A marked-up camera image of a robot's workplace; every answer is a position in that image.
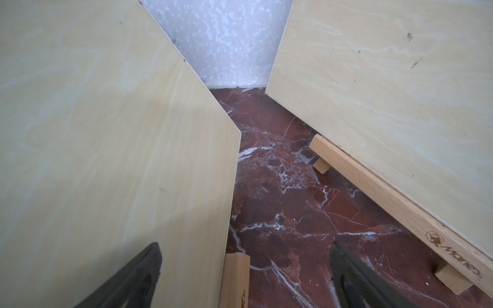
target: printed logo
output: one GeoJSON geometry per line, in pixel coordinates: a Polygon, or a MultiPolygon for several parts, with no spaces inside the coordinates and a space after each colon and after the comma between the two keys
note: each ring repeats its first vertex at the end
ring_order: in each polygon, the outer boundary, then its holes
{"type": "Polygon", "coordinates": [[[426,233],[426,238],[437,247],[439,247],[439,245],[444,241],[441,235],[433,231],[426,233]]]}
{"type": "Polygon", "coordinates": [[[435,231],[429,231],[426,233],[426,239],[435,245],[435,247],[441,248],[446,252],[449,252],[451,256],[453,256],[457,261],[459,261],[462,265],[467,267],[468,270],[473,272],[475,275],[477,275],[479,278],[481,277],[481,272],[479,269],[477,269],[474,265],[470,264],[466,259],[462,258],[462,256],[455,251],[452,247],[442,245],[443,242],[445,241],[443,239],[443,236],[441,236],[439,233],[435,231]]]}
{"type": "Polygon", "coordinates": [[[247,292],[246,290],[243,291],[243,295],[242,295],[242,308],[245,308],[245,293],[246,292],[247,292]]]}

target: wall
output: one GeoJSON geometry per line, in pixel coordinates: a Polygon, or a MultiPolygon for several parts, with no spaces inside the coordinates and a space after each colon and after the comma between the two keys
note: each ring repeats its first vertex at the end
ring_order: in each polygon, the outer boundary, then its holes
{"type": "Polygon", "coordinates": [[[292,0],[143,0],[209,88],[265,87],[292,0]]]}

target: floor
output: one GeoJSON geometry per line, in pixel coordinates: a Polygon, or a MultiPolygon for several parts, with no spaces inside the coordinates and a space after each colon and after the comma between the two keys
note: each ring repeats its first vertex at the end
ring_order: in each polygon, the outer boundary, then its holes
{"type": "Polygon", "coordinates": [[[337,171],[315,171],[316,132],[264,90],[212,90],[242,131],[227,252],[251,257],[249,308],[338,308],[334,240],[419,307],[493,307],[475,286],[453,294],[433,275],[440,257],[337,171]]]}

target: wooden support block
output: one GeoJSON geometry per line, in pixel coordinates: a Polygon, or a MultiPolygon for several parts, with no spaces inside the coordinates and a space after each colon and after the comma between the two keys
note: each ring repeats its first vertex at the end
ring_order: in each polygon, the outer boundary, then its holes
{"type": "Polygon", "coordinates": [[[330,169],[330,165],[328,162],[323,160],[323,158],[319,157],[317,161],[313,164],[313,168],[320,172],[321,174],[326,173],[330,169]]]}
{"type": "Polygon", "coordinates": [[[250,256],[227,253],[224,258],[219,308],[248,308],[250,256]]]}
{"type": "Polygon", "coordinates": [[[459,295],[467,290],[473,283],[456,270],[452,265],[444,262],[438,267],[435,276],[452,292],[459,295]]]}

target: wood grain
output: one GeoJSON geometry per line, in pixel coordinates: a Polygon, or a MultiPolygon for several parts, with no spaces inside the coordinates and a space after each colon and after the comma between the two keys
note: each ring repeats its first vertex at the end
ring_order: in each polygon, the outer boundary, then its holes
{"type": "Polygon", "coordinates": [[[153,306],[217,307],[240,131],[139,1],[0,8],[2,305],[73,307],[157,241],[153,306]]]}
{"type": "Polygon", "coordinates": [[[457,295],[473,285],[469,279],[447,262],[444,262],[444,264],[437,269],[435,276],[457,295]]]}
{"type": "Polygon", "coordinates": [[[317,161],[313,164],[313,168],[320,172],[321,174],[326,173],[330,169],[330,165],[323,158],[319,157],[317,161]]]}
{"type": "Polygon", "coordinates": [[[250,282],[250,256],[227,253],[222,273],[219,308],[248,308],[248,284],[250,282]]]}
{"type": "Polygon", "coordinates": [[[310,148],[445,261],[493,297],[493,260],[328,139],[316,135],[310,148]]]}
{"type": "Polygon", "coordinates": [[[294,0],[266,90],[491,258],[492,12],[294,0]]]}

